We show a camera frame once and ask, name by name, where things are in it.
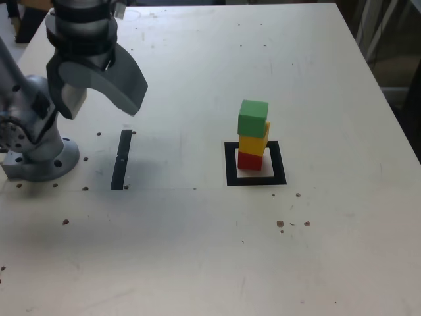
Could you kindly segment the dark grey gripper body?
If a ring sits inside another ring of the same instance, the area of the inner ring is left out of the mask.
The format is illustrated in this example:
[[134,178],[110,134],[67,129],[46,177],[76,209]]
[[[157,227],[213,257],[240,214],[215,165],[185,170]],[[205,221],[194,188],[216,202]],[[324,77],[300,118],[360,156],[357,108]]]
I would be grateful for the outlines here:
[[100,71],[105,71],[115,61],[114,49],[96,55],[81,55],[62,51],[60,53],[56,51],[55,55],[59,56],[56,66],[57,72],[65,62],[73,62],[89,68],[98,68]]

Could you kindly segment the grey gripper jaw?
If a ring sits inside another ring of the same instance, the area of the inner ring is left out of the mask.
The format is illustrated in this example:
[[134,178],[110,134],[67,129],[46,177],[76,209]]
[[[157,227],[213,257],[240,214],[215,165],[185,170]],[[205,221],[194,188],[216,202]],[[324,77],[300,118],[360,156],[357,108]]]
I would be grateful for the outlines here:
[[122,46],[116,44],[114,52],[114,64],[105,71],[65,62],[59,75],[75,88],[100,92],[118,109],[134,116],[141,107],[148,85],[136,61]]
[[47,83],[49,95],[57,111],[66,119],[76,118],[83,102],[86,100],[87,89],[75,88],[64,82],[59,75],[59,67],[65,62],[59,54],[54,54],[47,63]]

